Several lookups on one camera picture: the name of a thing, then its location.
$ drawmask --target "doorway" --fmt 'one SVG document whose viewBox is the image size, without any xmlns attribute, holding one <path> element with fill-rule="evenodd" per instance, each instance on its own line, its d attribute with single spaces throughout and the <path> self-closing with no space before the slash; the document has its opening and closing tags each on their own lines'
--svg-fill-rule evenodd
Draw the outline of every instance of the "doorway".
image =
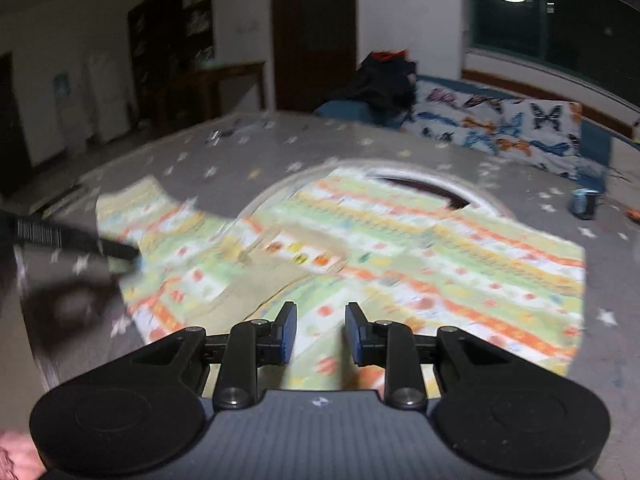
<svg viewBox="0 0 640 480">
<path fill-rule="evenodd" d="M 12 54 L 0 56 L 0 196 L 8 197 L 31 177 L 31 160 L 14 96 Z"/>
<path fill-rule="evenodd" d="M 276 106 L 312 112 L 356 72 L 356 0 L 271 0 Z"/>
</svg>

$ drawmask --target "door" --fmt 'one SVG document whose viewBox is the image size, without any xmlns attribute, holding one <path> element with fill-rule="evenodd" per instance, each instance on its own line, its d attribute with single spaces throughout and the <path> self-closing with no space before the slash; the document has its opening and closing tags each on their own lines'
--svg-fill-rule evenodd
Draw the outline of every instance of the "door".
<svg viewBox="0 0 640 480">
<path fill-rule="evenodd" d="M 12 56 L 0 56 L 0 196 L 8 197 L 31 177 L 18 103 L 14 97 Z"/>
<path fill-rule="evenodd" d="M 356 71 L 356 0 L 271 0 L 276 104 L 312 112 Z"/>
</svg>

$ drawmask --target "person's skin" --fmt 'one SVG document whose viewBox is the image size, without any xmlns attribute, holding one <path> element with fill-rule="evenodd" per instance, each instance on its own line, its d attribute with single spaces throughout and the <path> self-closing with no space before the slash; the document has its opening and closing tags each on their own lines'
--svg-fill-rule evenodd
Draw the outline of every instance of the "person's skin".
<svg viewBox="0 0 640 480">
<path fill-rule="evenodd" d="M 0 480 L 37 480 L 44 471 L 28 434 L 0 431 Z"/>
</svg>

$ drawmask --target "window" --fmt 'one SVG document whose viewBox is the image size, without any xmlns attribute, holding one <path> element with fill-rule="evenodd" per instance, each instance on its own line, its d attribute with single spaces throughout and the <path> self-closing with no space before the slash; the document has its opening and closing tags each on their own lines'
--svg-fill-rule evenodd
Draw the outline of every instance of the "window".
<svg viewBox="0 0 640 480">
<path fill-rule="evenodd" d="M 618 0 L 473 0 L 473 44 L 640 105 L 640 12 Z"/>
</svg>

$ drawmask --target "wooden desk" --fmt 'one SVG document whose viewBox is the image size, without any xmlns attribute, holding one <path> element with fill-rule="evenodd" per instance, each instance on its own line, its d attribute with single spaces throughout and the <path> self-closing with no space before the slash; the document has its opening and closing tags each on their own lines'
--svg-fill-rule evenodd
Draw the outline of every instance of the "wooden desk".
<svg viewBox="0 0 640 480">
<path fill-rule="evenodd" d="M 169 121 L 166 113 L 167 96 L 170 92 L 180 92 L 194 89 L 199 95 L 201 116 L 198 123 L 210 121 L 222 115 L 222 104 L 220 103 L 221 81 L 233 79 L 246 75 L 255 75 L 258 83 L 258 97 L 260 108 L 266 108 L 266 98 L 264 93 L 264 62 L 221 65 L 208 70 L 189 72 L 178 76 L 167 86 L 149 95 L 144 100 L 155 110 L 156 126 L 160 130 L 169 129 Z"/>
</svg>

